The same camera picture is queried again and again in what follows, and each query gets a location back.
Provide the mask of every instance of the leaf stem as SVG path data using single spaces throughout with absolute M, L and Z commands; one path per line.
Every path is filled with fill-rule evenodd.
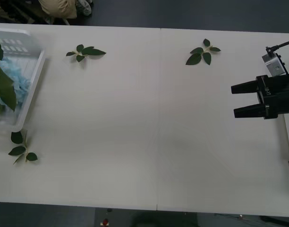
M 26 156 L 25 156 L 25 157 L 27 157 L 27 155 L 28 155 L 28 153 L 29 153 L 29 152 L 28 152 L 28 146 L 27 146 L 27 132 L 28 132 L 28 131 L 26 131 L 25 138 L 24 138 L 24 146 L 25 146 L 25 148 L 26 148 L 26 152 L 25 152 Z
M 203 53 L 208 52 L 213 46 L 209 46 L 208 48 L 206 48 L 205 51 L 203 51 Z

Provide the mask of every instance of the beige pants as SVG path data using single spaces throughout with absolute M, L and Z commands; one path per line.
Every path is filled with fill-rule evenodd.
M 53 17 L 76 18 L 76 0 L 39 0 L 42 9 Z

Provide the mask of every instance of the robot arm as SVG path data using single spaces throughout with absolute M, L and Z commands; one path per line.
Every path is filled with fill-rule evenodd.
M 281 61 L 281 56 L 274 53 L 286 45 L 289 45 L 289 42 L 267 47 L 267 54 L 262 57 L 272 77 L 259 76 L 256 80 L 231 87 L 232 94 L 257 93 L 259 101 L 259 104 L 234 109 L 235 118 L 271 119 L 277 118 L 279 114 L 289 113 L 289 74 Z

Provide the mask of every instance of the black cable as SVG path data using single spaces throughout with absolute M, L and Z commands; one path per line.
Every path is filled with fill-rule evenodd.
M 281 48 L 281 47 L 287 46 L 287 45 L 289 45 L 289 41 L 286 42 L 286 43 L 282 43 L 282 44 L 278 45 L 278 49 Z
M 273 52 L 274 51 L 276 51 L 277 49 L 279 49 L 281 47 L 287 46 L 287 45 L 289 45 L 289 41 L 285 42 L 285 43 L 282 43 L 280 45 L 275 45 L 275 46 L 272 46 L 272 47 L 266 47 L 266 51 L 269 54 L 269 56 L 273 56 Z

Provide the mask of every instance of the floor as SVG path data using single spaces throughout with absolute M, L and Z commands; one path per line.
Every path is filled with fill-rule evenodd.
M 72 25 L 289 33 L 289 0 L 94 0 Z
M 92 11 L 89 17 L 69 20 L 70 24 L 289 33 L 289 0 L 94 0 Z M 132 217 L 146 213 L 148 211 L 109 213 L 102 208 L 0 203 L 0 226 L 98 227 L 103 219 L 109 218 L 111 227 L 128 227 Z M 198 219 L 202 227 L 274 226 L 261 222 L 258 216 L 253 217 L 253 221 L 240 222 L 236 216 L 198 214 L 197 218 L 197 214 L 188 213 L 182 218 L 180 215 L 184 213 L 177 214 L 181 220 Z

